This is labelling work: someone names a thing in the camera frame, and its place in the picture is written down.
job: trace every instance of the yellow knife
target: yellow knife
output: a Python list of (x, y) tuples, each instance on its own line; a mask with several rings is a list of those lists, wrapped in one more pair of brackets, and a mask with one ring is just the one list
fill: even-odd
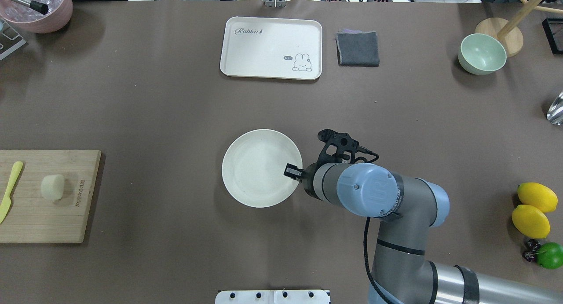
[(6, 218), (6, 214), (8, 214), (8, 210), (10, 210), (10, 206), (12, 205), (12, 200), (10, 199), (10, 195), (12, 195), (12, 190), (14, 189), (14, 185), (16, 184), (16, 180), (18, 180), (18, 176), (20, 176), (20, 172), (22, 172), (23, 166), (24, 163), (21, 161), (14, 163), (14, 165), (12, 166), (10, 179), (8, 179), (8, 187), (6, 187), (4, 198), (0, 203), (0, 223), (4, 221), (4, 218)]

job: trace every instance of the brown table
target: brown table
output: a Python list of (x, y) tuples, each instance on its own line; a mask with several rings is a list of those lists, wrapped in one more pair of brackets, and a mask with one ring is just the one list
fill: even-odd
[[(213, 303), (218, 290), (325, 288), (333, 303), (365, 303), (364, 218), (301, 187), (267, 209), (227, 193), (223, 154), (258, 128), (287, 134), (304, 164), (322, 149), (319, 130), (350, 133), (380, 165), (448, 192), (429, 260), (561, 290), (563, 269), (521, 259), (510, 220), (521, 182), (563, 196), (563, 131), (545, 120), (563, 88), (562, 60), (541, 28), (545, 14), (522, 22), (523, 50), (499, 72), (473, 76), (457, 63), (479, 21), (519, 7), (91, 3), (75, 5), (64, 31), (23, 33), (29, 45), (0, 62), (0, 147), (105, 156), (86, 240), (0, 245), (0, 302)], [(320, 79), (221, 74), (225, 21), (236, 15), (320, 22)], [(380, 67), (338, 66), (341, 28), (376, 30)], [(561, 207), (548, 217), (549, 239), (563, 243)]]

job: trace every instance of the white mount plate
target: white mount plate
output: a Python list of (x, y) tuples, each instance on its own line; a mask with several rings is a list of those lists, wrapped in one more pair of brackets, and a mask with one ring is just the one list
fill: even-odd
[(329, 290), (221, 291), (215, 304), (330, 304)]
[(322, 72), (322, 27), (300, 19), (232, 17), (220, 68), (228, 76), (315, 80)]

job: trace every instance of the white tray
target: white tray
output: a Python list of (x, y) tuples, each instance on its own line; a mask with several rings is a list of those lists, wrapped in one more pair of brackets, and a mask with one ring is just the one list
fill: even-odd
[(228, 76), (315, 80), (322, 71), (322, 27), (300, 19), (232, 17), (220, 68)]

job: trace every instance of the yellow lemon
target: yellow lemon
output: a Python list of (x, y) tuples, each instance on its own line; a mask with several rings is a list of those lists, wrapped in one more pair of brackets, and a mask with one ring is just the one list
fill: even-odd
[(522, 183), (518, 186), (517, 193), (523, 204), (535, 206), (542, 212), (553, 212), (557, 207), (557, 195), (545, 185)]
[(551, 230), (545, 214), (531, 205), (518, 205), (512, 212), (512, 222), (517, 230), (530, 238), (545, 238)]

